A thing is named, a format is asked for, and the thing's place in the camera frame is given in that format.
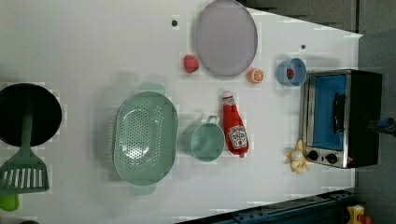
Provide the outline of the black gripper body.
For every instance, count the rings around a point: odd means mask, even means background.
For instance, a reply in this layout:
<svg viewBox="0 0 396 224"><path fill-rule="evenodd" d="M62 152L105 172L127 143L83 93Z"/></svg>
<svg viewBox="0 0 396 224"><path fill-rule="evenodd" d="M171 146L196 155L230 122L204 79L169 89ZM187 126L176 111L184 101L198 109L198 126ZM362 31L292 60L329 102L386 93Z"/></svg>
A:
<svg viewBox="0 0 396 224"><path fill-rule="evenodd" d="M396 136L396 122L394 118L382 120L371 120L368 124L368 130L375 133L385 133Z"/></svg>

